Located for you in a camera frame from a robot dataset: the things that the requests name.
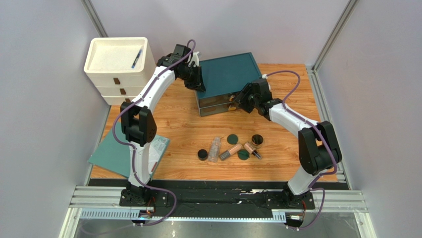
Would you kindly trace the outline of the teal drawer organizer box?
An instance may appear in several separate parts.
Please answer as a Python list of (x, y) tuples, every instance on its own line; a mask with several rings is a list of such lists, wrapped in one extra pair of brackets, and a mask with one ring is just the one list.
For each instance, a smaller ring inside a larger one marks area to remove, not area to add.
[(201, 117), (236, 110), (230, 97), (262, 75), (251, 52), (204, 60), (200, 66), (206, 88), (195, 93)]

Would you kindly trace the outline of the gold round jar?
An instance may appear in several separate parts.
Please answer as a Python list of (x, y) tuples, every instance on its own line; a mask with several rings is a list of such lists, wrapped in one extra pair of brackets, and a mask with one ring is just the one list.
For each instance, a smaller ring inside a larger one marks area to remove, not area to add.
[(263, 145), (264, 143), (264, 138), (260, 135), (260, 134), (255, 134), (251, 137), (251, 143), (259, 148)]

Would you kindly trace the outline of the beige tube grey cap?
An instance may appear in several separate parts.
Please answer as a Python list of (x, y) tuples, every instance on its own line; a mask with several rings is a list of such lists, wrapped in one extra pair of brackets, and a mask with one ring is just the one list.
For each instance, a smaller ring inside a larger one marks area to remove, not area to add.
[(236, 154), (238, 151), (240, 151), (243, 148), (243, 145), (240, 143), (237, 143), (235, 145), (233, 145), (232, 147), (230, 147), (229, 149), (227, 149), (226, 151), (224, 151), (223, 153), (220, 154), (219, 158), (224, 161), (227, 158), (231, 157), (232, 155)]

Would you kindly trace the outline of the clear plastic bottle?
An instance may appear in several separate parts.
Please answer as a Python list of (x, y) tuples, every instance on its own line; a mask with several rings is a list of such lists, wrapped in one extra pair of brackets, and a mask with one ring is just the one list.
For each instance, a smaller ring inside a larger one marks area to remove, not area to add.
[(209, 162), (217, 162), (218, 158), (219, 158), (219, 152), (220, 152), (220, 147), (221, 147), (221, 138), (220, 137), (215, 137), (211, 143), (210, 149), (209, 149), (209, 153), (208, 153), (208, 158), (207, 160)]

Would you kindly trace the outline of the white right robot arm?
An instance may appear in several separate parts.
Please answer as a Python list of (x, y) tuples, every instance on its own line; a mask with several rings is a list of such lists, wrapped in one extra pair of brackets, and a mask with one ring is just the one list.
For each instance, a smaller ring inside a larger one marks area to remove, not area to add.
[(273, 98), (264, 78), (247, 83), (234, 102), (248, 113), (256, 109), (259, 115), (298, 138), (300, 167), (283, 189), (287, 201), (303, 198), (319, 178), (337, 172), (342, 154), (330, 122), (311, 120), (291, 109), (284, 100)]

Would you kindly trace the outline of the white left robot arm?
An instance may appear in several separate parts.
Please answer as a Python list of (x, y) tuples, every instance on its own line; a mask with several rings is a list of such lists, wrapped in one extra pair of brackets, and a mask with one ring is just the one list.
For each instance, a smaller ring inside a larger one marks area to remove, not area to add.
[(123, 145), (129, 146), (130, 176), (126, 190), (145, 199), (153, 187), (148, 185), (150, 145), (157, 133), (153, 112), (167, 88), (177, 79), (187, 89), (205, 92), (202, 69), (194, 47), (177, 44), (174, 52), (161, 57), (145, 88), (130, 103), (120, 106), (118, 120), (125, 135)]

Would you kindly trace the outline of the green round compact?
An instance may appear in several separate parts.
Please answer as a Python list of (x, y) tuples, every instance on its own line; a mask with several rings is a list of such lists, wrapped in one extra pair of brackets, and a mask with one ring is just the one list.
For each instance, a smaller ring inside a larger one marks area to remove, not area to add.
[(236, 134), (230, 134), (227, 136), (227, 142), (231, 145), (235, 145), (238, 143), (238, 136)]
[(245, 161), (249, 159), (250, 153), (246, 149), (241, 149), (237, 152), (237, 156), (240, 160)]

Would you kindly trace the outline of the blue pen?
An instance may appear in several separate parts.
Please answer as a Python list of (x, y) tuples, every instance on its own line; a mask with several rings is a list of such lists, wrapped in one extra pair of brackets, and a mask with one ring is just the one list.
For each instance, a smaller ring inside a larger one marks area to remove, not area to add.
[(142, 51), (143, 51), (143, 48), (140, 48), (139, 51), (138, 51), (138, 53), (137, 53), (137, 55), (136, 55), (136, 57), (135, 57), (135, 59), (134, 59), (134, 61), (133, 61), (133, 63), (132, 63), (132, 65), (131, 65), (131, 68), (132, 69), (134, 69), (136, 67), (137, 62), (138, 62), (138, 60), (141, 57)]

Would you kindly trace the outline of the black round jar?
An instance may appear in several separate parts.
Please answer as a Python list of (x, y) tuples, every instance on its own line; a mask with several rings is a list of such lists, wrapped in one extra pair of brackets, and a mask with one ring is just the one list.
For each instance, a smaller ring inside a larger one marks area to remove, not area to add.
[(208, 152), (207, 152), (207, 150), (205, 150), (205, 149), (200, 149), (200, 150), (197, 152), (197, 157), (198, 157), (198, 159), (199, 159), (200, 161), (205, 161), (205, 160), (207, 160), (207, 158), (208, 158)]

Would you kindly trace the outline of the white drawer cabinet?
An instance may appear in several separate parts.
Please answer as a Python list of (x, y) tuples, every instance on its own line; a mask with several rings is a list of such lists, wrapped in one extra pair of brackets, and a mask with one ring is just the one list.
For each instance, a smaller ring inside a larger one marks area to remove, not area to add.
[[(143, 48), (136, 67), (131, 65)], [(143, 90), (156, 68), (149, 41), (145, 37), (94, 38), (90, 42), (84, 72), (105, 102), (121, 105)]]

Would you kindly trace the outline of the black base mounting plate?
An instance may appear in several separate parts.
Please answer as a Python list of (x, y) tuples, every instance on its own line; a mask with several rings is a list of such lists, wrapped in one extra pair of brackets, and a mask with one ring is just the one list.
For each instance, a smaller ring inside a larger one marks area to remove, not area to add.
[(316, 207), (311, 193), (287, 201), (283, 181), (154, 180), (148, 185), (157, 190), (145, 199), (125, 187), (119, 205), (143, 207), (156, 217), (171, 212), (182, 218), (270, 218), (276, 209), (302, 214)]

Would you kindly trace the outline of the teal booklet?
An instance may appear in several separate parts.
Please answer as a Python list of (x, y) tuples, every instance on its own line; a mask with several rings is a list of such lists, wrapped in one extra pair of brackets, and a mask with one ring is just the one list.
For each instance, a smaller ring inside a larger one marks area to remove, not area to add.
[[(170, 139), (160, 135), (156, 135), (151, 142), (149, 150), (149, 174), (151, 178), (153, 177), (169, 144)], [(110, 131), (107, 133), (105, 139), (100, 143), (88, 162), (119, 174), (127, 179), (129, 178), (131, 172), (130, 160), (131, 152), (129, 150), (129, 146), (118, 143)]]

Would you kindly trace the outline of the aluminium frame rail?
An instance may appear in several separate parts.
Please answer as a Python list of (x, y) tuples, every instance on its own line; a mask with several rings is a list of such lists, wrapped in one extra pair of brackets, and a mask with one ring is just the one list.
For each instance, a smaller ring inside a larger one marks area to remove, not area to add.
[(318, 183), (297, 205), (287, 206), (281, 182), (177, 181), (156, 180), (149, 200), (130, 198), (122, 186), (77, 186), (60, 231), (68, 238), (76, 233), (77, 223), (111, 218), (151, 221), (262, 221), (287, 225), (294, 216), (306, 219), (315, 214), (352, 213), (359, 234), (374, 238), (376, 233), (362, 192), (345, 184)]

